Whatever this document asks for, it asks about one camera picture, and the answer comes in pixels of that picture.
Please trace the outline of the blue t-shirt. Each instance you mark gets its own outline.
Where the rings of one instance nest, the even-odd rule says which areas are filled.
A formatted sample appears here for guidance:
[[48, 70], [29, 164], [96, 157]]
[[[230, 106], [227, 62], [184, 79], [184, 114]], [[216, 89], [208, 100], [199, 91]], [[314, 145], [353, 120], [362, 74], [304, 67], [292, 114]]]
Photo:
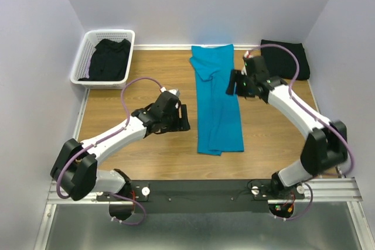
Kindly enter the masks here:
[[243, 152], [240, 107], [226, 94], [234, 69], [234, 46], [192, 46], [197, 95], [197, 152], [220, 156]]

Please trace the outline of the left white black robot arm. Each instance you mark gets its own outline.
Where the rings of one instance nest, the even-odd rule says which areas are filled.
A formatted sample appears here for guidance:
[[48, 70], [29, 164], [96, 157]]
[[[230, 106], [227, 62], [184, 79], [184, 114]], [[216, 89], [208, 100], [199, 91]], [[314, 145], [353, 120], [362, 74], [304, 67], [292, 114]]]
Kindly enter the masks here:
[[66, 141], [51, 169], [57, 195], [62, 199], [81, 200], [91, 192], [110, 193], [117, 200], [132, 192], [131, 179], [121, 170], [100, 170], [108, 157], [125, 146], [151, 134], [188, 131], [187, 106], [179, 90], [162, 90], [154, 103], [135, 110], [125, 121], [84, 141]]

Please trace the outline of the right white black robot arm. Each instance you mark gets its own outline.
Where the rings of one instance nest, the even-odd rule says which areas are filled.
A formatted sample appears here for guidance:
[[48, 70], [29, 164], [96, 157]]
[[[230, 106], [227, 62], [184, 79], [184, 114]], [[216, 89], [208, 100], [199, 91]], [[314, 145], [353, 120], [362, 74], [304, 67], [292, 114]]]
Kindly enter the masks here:
[[299, 160], [271, 176], [269, 191], [283, 198], [291, 188], [312, 179], [348, 159], [347, 129], [341, 121], [331, 121], [293, 92], [290, 84], [270, 76], [261, 56], [244, 56], [244, 68], [230, 73], [228, 95], [263, 100], [272, 105], [300, 131], [305, 144]]

